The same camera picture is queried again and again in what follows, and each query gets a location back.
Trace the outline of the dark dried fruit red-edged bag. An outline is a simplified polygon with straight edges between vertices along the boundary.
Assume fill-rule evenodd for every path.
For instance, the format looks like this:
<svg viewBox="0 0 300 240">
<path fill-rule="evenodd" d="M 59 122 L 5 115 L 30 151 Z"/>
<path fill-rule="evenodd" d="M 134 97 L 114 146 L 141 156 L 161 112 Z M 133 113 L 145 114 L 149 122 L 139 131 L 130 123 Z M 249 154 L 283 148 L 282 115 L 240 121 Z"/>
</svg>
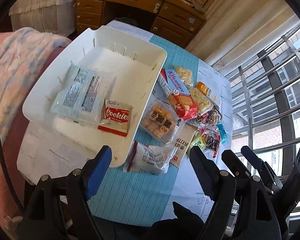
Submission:
<svg viewBox="0 0 300 240">
<path fill-rule="evenodd" d="M 217 131 L 209 128 L 202 128 L 200 135 L 204 142 L 204 151 L 207 152 L 212 159 L 216 159 L 221 136 Z"/>
</svg>

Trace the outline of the clear mixed nuts packet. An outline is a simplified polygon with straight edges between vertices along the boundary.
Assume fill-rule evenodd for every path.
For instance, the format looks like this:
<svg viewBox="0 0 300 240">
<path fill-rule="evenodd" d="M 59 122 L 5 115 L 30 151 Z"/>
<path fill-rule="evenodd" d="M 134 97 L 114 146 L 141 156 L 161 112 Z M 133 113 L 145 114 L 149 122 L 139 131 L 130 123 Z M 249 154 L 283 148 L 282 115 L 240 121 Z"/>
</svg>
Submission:
<svg viewBox="0 0 300 240">
<path fill-rule="evenodd" d="M 213 107 L 208 112 L 199 116 L 197 118 L 197 123 L 202 126 L 204 126 L 204 125 L 216 126 L 216 124 L 222 120 L 222 117 L 223 116 L 222 116 L 221 112 L 217 108 Z"/>
</svg>

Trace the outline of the puffed rice cake pack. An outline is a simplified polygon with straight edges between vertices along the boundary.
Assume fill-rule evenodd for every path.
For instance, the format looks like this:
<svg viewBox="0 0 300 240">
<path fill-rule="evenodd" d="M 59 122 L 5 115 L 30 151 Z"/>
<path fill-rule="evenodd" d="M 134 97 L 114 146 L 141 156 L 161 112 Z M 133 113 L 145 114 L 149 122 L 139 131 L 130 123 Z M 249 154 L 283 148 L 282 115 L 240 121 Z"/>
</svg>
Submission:
<svg viewBox="0 0 300 240">
<path fill-rule="evenodd" d="M 199 116 L 207 113 L 213 108 L 211 101 L 197 88 L 189 89 L 189 93 L 198 106 L 197 113 Z"/>
<path fill-rule="evenodd" d="M 191 70 L 181 66 L 175 66 L 174 71 L 176 72 L 176 74 L 179 76 L 179 79 L 183 82 L 183 84 L 187 88 L 193 87 L 193 74 Z"/>
</svg>

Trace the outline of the blue foil candy packet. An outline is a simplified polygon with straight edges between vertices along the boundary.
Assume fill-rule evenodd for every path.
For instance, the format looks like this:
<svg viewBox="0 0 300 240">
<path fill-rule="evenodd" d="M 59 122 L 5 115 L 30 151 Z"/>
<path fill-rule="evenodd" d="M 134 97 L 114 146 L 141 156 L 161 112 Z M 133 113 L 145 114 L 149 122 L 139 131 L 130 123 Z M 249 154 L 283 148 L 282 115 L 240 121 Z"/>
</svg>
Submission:
<svg viewBox="0 0 300 240">
<path fill-rule="evenodd" d="M 221 143 L 223 144 L 223 143 L 227 142 L 228 141 L 228 135 L 226 133 L 226 130 L 225 130 L 223 124 L 221 122 L 218 122 L 216 124 L 216 126 L 217 126 L 217 128 L 219 130 L 219 133 L 220 133 L 220 136 L 221 136 Z"/>
</svg>

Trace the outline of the green small snack packet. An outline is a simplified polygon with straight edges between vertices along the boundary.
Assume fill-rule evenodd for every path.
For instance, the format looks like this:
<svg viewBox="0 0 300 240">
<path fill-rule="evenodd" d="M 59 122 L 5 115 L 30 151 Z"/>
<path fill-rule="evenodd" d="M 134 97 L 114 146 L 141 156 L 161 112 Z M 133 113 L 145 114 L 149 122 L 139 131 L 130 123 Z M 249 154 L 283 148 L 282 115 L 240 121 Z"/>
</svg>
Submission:
<svg viewBox="0 0 300 240">
<path fill-rule="evenodd" d="M 188 157 L 190 156 L 191 148 L 193 148 L 194 146 L 198 146 L 200 149 L 202 149 L 206 146 L 206 143 L 205 143 L 203 137 L 199 133 L 193 137 L 192 141 L 189 144 L 189 148 L 186 152 Z"/>
</svg>

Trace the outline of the white printed tablecloth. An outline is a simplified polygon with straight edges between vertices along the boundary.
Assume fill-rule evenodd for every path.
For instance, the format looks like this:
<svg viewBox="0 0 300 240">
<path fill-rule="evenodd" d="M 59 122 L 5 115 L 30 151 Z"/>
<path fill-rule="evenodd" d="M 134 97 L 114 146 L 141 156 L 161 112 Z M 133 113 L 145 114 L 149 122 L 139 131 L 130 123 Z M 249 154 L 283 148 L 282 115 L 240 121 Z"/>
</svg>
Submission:
<svg viewBox="0 0 300 240">
<path fill-rule="evenodd" d="M 221 111 L 226 132 L 232 130 L 230 83 L 210 65 L 184 49 L 140 28 L 111 21 L 109 27 L 151 42 L 167 51 L 166 68 L 180 65 L 193 71 L 195 78 L 211 88 L 221 98 Z M 30 123 L 17 159 L 18 171 L 32 183 L 42 175 L 63 177 L 83 166 L 84 156 L 66 146 L 55 135 Z M 209 157 L 201 152 L 184 157 L 179 167 L 154 174 L 125 172 L 124 167 L 109 168 L 100 188 L 88 204 L 92 214 L 112 222 L 136 226 L 151 226 L 154 222 L 173 219 L 173 203 L 206 220 L 213 211 L 213 196 L 217 188 L 225 189 L 220 179 L 234 181 L 221 156 Z"/>
</svg>

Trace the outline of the white red-edged snack bag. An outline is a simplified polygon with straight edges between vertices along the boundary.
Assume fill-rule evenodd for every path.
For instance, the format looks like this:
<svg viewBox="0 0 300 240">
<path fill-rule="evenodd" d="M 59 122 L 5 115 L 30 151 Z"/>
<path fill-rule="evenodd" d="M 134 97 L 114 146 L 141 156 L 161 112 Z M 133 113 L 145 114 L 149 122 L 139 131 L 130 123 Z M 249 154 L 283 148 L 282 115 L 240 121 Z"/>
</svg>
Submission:
<svg viewBox="0 0 300 240">
<path fill-rule="evenodd" d="M 134 141 L 123 166 L 123 171 L 150 173 L 157 176 L 166 174 L 170 160 L 176 151 L 176 147 L 151 146 Z"/>
</svg>

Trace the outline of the red Lipo cookies packet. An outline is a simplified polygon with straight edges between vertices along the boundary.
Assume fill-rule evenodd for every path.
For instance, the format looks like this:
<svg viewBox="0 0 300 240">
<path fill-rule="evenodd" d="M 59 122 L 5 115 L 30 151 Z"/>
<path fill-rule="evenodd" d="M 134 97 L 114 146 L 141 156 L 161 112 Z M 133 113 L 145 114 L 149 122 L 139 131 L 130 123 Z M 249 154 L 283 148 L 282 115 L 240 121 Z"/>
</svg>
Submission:
<svg viewBox="0 0 300 240">
<path fill-rule="evenodd" d="M 130 127 L 132 110 L 131 105 L 106 99 L 103 107 L 103 118 L 98 129 L 126 137 Z"/>
</svg>

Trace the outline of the metal window guard bars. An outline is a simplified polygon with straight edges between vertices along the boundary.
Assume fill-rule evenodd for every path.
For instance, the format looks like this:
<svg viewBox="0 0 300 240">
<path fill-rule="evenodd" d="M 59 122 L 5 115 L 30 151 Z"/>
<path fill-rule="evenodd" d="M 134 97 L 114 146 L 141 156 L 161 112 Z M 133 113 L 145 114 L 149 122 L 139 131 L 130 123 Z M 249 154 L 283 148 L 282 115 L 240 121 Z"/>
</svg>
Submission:
<svg viewBox="0 0 300 240">
<path fill-rule="evenodd" d="M 227 75 L 232 150 L 244 145 L 286 179 L 300 148 L 300 23 Z"/>
</svg>

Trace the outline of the white plastic storage bin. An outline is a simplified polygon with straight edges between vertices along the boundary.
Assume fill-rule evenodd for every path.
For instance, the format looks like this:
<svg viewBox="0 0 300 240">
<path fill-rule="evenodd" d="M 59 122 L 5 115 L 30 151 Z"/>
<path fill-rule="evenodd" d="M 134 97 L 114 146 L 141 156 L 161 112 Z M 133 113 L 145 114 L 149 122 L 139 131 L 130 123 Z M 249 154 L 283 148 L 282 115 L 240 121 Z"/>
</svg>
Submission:
<svg viewBox="0 0 300 240">
<path fill-rule="evenodd" d="M 122 31 L 86 29 L 40 76 L 23 114 L 88 157 L 109 146 L 111 167 L 121 166 L 166 57 L 159 46 Z M 132 108 L 127 135 L 98 129 L 106 100 Z"/>
</svg>

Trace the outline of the light blue snack packet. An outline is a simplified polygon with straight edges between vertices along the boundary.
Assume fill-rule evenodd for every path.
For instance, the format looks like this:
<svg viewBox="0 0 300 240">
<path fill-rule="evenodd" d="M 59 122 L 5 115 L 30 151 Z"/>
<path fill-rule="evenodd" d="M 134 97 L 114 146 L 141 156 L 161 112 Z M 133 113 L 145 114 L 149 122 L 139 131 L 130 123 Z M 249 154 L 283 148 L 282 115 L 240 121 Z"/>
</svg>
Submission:
<svg viewBox="0 0 300 240">
<path fill-rule="evenodd" d="M 99 71 L 72 65 L 50 112 L 81 122 L 97 123 L 103 102 L 103 83 L 104 75 Z"/>
</svg>

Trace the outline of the pink floral blanket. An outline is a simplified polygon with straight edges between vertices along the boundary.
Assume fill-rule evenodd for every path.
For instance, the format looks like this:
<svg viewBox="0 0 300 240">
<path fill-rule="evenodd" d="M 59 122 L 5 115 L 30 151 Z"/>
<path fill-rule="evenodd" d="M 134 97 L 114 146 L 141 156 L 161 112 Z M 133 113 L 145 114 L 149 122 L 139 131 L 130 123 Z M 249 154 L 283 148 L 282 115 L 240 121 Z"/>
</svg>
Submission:
<svg viewBox="0 0 300 240">
<path fill-rule="evenodd" d="M 70 43 L 67 37 L 29 27 L 0 33 L 0 139 L 20 201 L 24 200 L 25 179 L 17 169 L 17 158 L 29 124 L 22 106 L 39 77 Z"/>
</svg>

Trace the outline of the white curtain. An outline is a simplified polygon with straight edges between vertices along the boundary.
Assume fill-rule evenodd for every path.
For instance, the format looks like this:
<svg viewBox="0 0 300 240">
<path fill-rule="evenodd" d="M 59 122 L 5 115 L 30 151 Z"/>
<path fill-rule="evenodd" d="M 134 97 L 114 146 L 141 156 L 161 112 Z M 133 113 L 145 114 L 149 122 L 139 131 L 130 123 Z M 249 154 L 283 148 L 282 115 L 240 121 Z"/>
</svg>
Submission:
<svg viewBox="0 0 300 240">
<path fill-rule="evenodd" d="M 300 24 L 284 0 L 210 0 L 209 3 L 206 22 L 186 49 L 223 75 Z"/>
</svg>

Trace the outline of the wooden desk with drawers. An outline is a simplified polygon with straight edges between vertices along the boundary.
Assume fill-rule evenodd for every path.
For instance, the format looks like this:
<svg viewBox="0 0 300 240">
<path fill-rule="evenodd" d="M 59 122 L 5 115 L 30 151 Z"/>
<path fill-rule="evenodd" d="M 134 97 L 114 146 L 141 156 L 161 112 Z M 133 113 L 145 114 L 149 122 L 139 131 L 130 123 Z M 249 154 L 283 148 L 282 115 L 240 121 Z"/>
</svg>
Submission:
<svg viewBox="0 0 300 240">
<path fill-rule="evenodd" d="M 150 31 L 185 48 L 206 17 L 184 0 L 75 0 L 76 31 L 97 29 L 112 20 Z"/>
</svg>

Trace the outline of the white lace covered cabinet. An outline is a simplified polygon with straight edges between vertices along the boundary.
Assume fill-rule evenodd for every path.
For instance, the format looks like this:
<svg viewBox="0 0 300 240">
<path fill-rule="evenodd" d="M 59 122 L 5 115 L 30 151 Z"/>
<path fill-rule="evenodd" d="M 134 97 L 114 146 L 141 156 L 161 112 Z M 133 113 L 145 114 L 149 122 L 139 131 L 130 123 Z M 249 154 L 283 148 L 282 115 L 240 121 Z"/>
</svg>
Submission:
<svg viewBox="0 0 300 240">
<path fill-rule="evenodd" d="M 8 14 L 14 31 L 30 27 L 67 37 L 76 29 L 74 0 L 17 0 Z"/>
</svg>

